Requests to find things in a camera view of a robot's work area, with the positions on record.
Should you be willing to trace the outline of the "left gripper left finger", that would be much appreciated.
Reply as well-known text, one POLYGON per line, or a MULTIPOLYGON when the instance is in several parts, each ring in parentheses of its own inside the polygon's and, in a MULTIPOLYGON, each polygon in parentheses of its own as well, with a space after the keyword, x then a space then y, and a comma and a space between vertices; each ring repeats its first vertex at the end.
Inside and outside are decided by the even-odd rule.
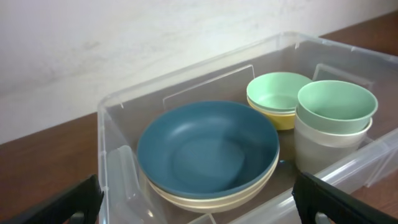
POLYGON ((104 198, 98 176, 93 174, 1 224, 95 224, 104 198))

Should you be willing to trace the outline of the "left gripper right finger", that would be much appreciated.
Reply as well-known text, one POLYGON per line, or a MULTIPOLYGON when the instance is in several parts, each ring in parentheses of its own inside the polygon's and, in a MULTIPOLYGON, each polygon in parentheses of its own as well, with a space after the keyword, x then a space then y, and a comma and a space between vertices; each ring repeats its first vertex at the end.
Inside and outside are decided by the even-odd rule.
POLYGON ((353 198, 307 172, 297 176, 292 195, 304 224, 314 224, 322 213, 335 223, 397 224, 397 219, 353 198))

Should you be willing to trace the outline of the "grey plastic cup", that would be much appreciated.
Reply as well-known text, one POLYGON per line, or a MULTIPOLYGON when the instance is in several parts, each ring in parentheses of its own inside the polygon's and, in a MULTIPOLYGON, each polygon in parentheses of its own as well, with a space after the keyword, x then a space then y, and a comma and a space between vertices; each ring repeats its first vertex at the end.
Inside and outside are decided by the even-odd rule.
POLYGON ((342 158, 354 153, 360 145, 328 147, 304 137, 294 128, 295 163, 299 170, 316 174, 342 158))

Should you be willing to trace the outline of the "yellow bowl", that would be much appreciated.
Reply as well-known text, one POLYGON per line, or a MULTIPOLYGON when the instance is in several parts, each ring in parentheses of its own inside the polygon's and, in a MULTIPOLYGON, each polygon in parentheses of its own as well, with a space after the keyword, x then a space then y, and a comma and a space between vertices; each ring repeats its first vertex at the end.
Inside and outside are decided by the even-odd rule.
POLYGON ((270 119, 271 123, 274 125, 276 130, 278 131, 283 131, 283 130, 290 130, 294 129, 295 126, 295 111, 289 111, 289 112, 274 112, 274 111, 269 111, 265 110, 263 108, 260 108, 259 106, 256 106, 252 100, 247 98, 249 106, 262 113, 265 117, 270 119))

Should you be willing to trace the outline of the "mint green plastic cup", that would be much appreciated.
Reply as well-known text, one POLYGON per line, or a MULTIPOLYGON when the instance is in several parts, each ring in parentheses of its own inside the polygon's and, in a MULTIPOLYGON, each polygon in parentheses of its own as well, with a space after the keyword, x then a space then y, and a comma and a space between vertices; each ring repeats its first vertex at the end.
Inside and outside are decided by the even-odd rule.
POLYGON ((326 133, 357 133, 368 125, 377 109, 377 98, 350 82, 316 81, 298 92, 298 117, 308 126, 326 133))

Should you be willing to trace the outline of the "mint green bowl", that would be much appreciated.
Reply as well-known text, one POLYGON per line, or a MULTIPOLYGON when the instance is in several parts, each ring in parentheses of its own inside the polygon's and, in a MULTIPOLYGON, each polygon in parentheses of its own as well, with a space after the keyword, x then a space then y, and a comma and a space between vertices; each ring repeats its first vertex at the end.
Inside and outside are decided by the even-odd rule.
POLYGON ((298 73, 272 72, 251 80, 247 97, 255 104, 276 111, 290 111, 298 103, 298 92, 313 80, 298 73))

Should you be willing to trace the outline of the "dark blue plate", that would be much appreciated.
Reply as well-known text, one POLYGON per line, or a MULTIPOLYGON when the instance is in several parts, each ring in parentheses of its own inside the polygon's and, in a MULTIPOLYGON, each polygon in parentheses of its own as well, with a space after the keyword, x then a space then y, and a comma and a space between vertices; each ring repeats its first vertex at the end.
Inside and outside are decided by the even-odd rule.
POLYGON ((179 197, 208 199, 243 190, 279 155, 279 137, 260 112, 233 101, 190 103, 146 127, 137 160, 147 178, 179 197))

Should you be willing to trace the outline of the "cream plastic cup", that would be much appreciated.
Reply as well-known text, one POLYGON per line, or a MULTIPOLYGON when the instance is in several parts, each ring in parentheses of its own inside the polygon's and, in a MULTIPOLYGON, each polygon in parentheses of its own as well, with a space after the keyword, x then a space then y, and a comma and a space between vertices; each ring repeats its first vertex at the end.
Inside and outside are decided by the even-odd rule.
POLYGON ((317 144, 321 144, 328 147, 348 147, 353 145, 360 145, 367 135, 367 131, 373 125, 373 119, 370 119, 367 126, 352 134, 332 134, 319 131, 307 125, 299 116, 299 112, 295 110, 295 130, 306 138, 309 138, 317 144))

